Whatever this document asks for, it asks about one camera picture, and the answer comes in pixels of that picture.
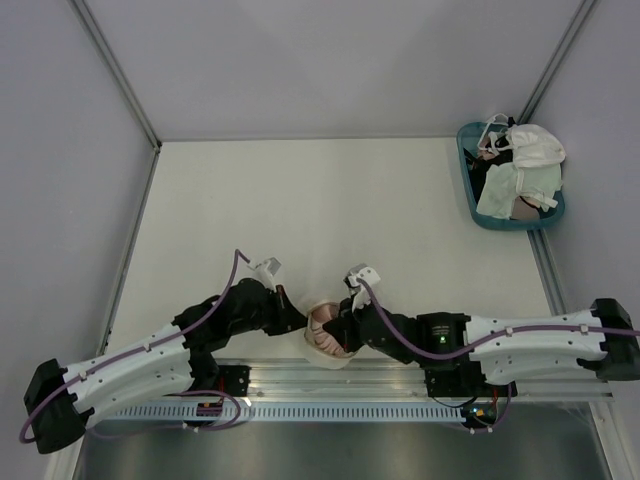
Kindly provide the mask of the pink satin bra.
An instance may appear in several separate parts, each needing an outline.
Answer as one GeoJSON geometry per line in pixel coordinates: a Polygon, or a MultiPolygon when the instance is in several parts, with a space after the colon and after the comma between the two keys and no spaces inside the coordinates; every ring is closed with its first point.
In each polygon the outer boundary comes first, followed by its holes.
{"type": "Polygon", "coordinates": [[[330,321],[337,318],[338,313],[339,305],[334,302],[314,306],[308,314],[304,338],[311,347],[322,354],[333,358],[350,358],[354,353],[346,351],[345,342],[338,341],[325,329],[330,321]]]}

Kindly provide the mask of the round white mesh laundry bag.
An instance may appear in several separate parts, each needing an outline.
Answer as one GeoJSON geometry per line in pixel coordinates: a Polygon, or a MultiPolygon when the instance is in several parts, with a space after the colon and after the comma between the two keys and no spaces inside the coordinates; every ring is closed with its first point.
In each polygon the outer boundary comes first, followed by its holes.
{"type": "Polygon", "coordinates": [[[319,368],[338,370],[344,368],[355,357],[355,352],[347,352],[328,332],[324,325],[334,320],[339,312],[335,302],[323,301],[311,307],[304,329],[305,358],[319,368]]]}

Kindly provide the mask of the white bra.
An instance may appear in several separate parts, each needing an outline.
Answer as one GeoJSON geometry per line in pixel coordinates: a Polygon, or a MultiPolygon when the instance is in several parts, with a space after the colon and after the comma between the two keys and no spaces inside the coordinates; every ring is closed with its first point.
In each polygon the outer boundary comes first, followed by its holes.
{"type": "Polygon", "coordinates": [[[474,156],[482,153],[498,155],[513,152],[513,161],[520,168],[561,164],[566,152],[560,141],[546,129],[535,124],[518,124],[505,114],[496,114],[485,124],[474,156]]]}

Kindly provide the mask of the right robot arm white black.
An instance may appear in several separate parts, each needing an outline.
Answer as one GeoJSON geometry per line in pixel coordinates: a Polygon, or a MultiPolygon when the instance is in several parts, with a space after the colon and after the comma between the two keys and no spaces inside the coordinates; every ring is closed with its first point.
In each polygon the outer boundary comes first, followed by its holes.
{"type": "Polygon", "coordinates": [[[531,377],[583,369],[604,381],[639,378],[639,333],[613,299],[550,318],[505,320],[437,312],[409,317],[351,300],[315,308],[311,343],[350,360],[367,347],[430,376],[442,374],[461,395],[531,377]]]}

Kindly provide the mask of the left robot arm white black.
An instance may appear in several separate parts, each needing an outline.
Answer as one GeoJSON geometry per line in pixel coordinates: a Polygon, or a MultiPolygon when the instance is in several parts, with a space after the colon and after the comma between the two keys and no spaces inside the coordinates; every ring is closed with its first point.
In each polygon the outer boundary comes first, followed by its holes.
{"type": "Polygon", "coordinates": [[[283,286],[243,279],[129,347],[75,364],[41,363],[23,397],[28,418],[19,440],[51,454],[125,408],[189,391],[209,395],[219,376],[213,354],[232,337],[279,336],[305,325],[283,286]]]}

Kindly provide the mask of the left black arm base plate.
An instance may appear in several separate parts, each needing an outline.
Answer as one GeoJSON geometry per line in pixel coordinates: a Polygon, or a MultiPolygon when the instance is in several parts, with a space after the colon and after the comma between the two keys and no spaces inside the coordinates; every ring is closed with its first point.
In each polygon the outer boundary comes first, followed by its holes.
{"type": "Polygon", "coordinates": [[[216,390],[234,397],[245,397],[250,384],[251,368],[247,365],[221,365],[218,372],[206,379],[201,390],[216,390]]]}

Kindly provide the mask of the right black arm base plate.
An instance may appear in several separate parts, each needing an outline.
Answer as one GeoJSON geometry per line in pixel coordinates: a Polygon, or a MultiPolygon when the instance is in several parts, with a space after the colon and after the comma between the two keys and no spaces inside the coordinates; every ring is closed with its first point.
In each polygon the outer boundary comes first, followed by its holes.
{"type": "Polygon", "coordinates": [[[480,368],[460,365],[453,370],[425,370],[425,384],[431,398],[480,397],[491,394],[480,368]]]}

